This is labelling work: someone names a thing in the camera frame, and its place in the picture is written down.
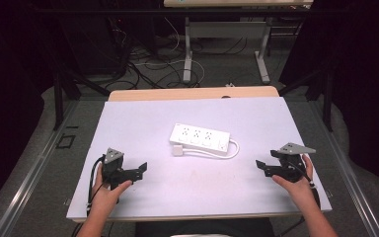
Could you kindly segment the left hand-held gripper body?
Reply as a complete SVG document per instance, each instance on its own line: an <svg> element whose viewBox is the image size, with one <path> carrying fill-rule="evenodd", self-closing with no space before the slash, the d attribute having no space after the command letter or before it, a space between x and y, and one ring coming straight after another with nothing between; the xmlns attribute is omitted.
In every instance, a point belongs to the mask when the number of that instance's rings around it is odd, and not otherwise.
<svg viewBox="0 0 379 237"><path fill-rule="evenodd" d="M109 148L104 158L103 182L108 184L111 190L125 181L132 180L132 172L122 168L123 156L122 152Z"/></svg>

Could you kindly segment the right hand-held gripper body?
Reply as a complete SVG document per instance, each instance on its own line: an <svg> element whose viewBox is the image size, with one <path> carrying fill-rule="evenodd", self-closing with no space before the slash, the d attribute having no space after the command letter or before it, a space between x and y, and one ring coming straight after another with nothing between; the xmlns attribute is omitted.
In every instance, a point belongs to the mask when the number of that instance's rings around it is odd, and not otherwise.
<svg viewBox="0 0 379 237"><path fill-rule="evenodd" d="M280 165L276 166L276 175L291 183L306 177L306 168L302 154L315 153L316 150L296 143L288 142L278 150L271 150L270 155L277 158Z"/></svg>

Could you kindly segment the person's right hand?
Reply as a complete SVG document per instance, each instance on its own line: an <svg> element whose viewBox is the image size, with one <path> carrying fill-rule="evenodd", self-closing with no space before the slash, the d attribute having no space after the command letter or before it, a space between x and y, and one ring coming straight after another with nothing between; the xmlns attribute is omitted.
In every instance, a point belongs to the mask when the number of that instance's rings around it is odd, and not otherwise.
<svg viewBox="0 0 379 237"><path fill-rule="evenodd" d="M317 204L310 187L310 182L313 180L312 162L306 154L302 155L302 160L306 167L307 176L301 178L298 182L291 183L277 175L271 177L277 184L288 191L290 197L299 209Z"/></svg>

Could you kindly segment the person's left hand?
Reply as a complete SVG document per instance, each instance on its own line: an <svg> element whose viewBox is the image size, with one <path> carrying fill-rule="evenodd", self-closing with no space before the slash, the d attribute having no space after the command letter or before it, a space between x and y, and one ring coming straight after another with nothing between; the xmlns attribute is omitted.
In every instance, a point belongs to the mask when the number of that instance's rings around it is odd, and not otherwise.
<svg viewBox="0 0 379 237"><path fill-rule="evenodd" d="M95 184L92 188L93 198L90 215L97 218L107 218L113 211L119 197L132 185L125 181L113 190L103 182L102 166L98 167Z"/></svg>

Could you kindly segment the white table cover board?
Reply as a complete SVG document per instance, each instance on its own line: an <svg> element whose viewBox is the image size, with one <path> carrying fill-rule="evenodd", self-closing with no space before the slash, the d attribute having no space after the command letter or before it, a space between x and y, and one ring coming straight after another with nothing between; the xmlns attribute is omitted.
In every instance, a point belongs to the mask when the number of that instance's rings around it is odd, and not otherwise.
<svg viewBox="0 0 379 237"><path fill-rule="evenodd" d="M176 123L230 133L231 159L174 156L170 135ZM285 189L258 169L276 164L270 151L301 143L280 97L107 102L104 105L67 218L82 221L94 162L109 148L123 152L123 166L147 163L143 179L119 199L114 220L258 217L297 213Z"/></svg>

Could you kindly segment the white power strip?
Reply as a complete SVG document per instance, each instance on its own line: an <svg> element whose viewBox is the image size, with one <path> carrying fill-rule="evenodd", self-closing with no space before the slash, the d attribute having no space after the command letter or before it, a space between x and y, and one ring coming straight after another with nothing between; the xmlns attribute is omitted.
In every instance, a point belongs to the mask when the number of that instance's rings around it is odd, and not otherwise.
<svg viewBox="0 0 379 237"><path fill-rule="evenodd" d="M170 136L170 142L181 144L185 148L198 149L225 156L228 153L230 133L176 123Z"/></svg>

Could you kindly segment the black metal stand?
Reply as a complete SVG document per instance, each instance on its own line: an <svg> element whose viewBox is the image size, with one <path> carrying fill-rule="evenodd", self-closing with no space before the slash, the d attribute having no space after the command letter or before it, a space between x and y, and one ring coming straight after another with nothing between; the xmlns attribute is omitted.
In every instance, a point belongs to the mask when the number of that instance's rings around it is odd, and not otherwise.
<svg viewBox="0 0 379 237"><path fill-rule="evenodd" d="M280 96L284 96L290 91L297 89L299 86L312 83L314 87L310 88L307 92L308 100L316 101L319 96L319 91L324 95L324 103L322 108L322 121L328 131L333 131L331 112L333 100L333 86L334 86L334 70L330 66L321 66L319 69L300 77L293 83L284 86L278 91Z"/></svg>
<svg viewBox="0 0 379 237"><path fill-rule="evenodd" d="M84 84L86 87L108 96L111 92L96 83L90 81L85 76L74 72L71 69L62 69L53 73L55 124L54 130L58 130L64 122L63 94L70 100L79 100L82 96L76 83Z"/></svg>

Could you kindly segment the person's dark clothing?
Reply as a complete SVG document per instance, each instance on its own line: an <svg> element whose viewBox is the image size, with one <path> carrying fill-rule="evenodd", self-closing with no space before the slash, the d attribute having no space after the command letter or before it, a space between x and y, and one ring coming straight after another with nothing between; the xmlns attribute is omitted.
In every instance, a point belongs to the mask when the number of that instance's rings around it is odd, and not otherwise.
<svg viewBox="0 0 379 237"><path fill-rule="evenodd" d="M274 237L268 218L205 219L139 222L135 237L220 234L229 237Z"/></svg>

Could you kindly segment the dark curtain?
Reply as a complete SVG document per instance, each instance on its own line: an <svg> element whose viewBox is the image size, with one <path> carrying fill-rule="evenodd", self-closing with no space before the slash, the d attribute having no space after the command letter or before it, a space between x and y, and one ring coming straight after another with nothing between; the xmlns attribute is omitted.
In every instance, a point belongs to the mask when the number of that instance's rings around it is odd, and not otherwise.
<svg viewBox="0 0 379 237"><path fill-rule="evenodd" d="M349 157L379 177L379 0L314 0L312 8L359 11L342 43L333 103L349 132Z"/></svg>
<svg viewBox="0 0 379 237"><path fill-rule="evenodd" d="M38 125L49 71L20 0L0 0L0 190Z"/></svg>

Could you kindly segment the dark computer case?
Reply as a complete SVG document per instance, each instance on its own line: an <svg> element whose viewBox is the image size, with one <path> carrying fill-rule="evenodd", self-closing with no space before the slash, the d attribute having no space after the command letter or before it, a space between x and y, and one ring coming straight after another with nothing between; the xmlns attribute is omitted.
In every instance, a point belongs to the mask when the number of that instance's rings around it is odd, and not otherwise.
<svg viewBox="0 0 379 237"><path fill-rule="evenodd" d="M129 57L129 38L110 17L69 17L61 27L82 74L122 75Z"/></svg>

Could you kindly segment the white-legged desk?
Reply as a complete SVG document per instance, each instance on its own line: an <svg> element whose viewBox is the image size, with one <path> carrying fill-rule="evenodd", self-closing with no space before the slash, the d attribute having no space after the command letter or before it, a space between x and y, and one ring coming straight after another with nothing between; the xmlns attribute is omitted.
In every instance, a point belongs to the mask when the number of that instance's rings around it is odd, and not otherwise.
<svg viewBox="0 0 379 237"><path fill-rule="evenodd" d="M174 10L293 10L295 7L310 7L314 0L164 0L164 6ZM185 48L183 81L191 79L192 39L257 39L261 41L260 49L255 52L255 59L260 72L260 79L269 84L270 79L265 66L264 55L271 32L272 17L263 17L261 21L225 20L195 22L185 17Z"/></svg>

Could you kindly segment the black floor socket frame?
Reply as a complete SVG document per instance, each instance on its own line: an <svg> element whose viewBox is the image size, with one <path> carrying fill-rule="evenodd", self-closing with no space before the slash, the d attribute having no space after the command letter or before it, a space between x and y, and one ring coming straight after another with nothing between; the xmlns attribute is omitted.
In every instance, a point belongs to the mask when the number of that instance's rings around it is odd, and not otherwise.
<svg viewBox="0 0 379 237"><path fill-rule="evenodd" d="M75 140L75 135L65 134L63 133L59 140L56 143L57 149L70 149Z"/></svg>

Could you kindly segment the metal floor rail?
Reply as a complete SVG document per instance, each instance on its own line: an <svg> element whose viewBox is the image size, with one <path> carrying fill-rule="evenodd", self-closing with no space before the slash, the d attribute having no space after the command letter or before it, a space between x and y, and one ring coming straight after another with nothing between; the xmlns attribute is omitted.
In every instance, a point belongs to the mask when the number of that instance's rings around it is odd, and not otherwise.
<svg viewBox="0 0 379 237"><path fill-rule="evenodd" d="M344 153L341 151L341 148L336 141L335 136L324 124L323 112L321 111L319 103L310 102L309 105L319 127L328 139L332 151L335 153L335 160L341 173L343 182L361 218L361 221L365 226L367 233L369 234L369 237L379 237L379 222L375 217L373 210L369 206L369 202L357 181L357 177L349 162L347 161Z"/></svg>
<svg viewBox="0 0 379 237"><path fill-rule="evenodd" d="M0 219L0 237L70 237L75 223L66 218L75 179L74 143L79 128L72 121L78 103L68 104L65 120L47 138ZM57 149L61 135L75 135L70 149Z"/></svg>

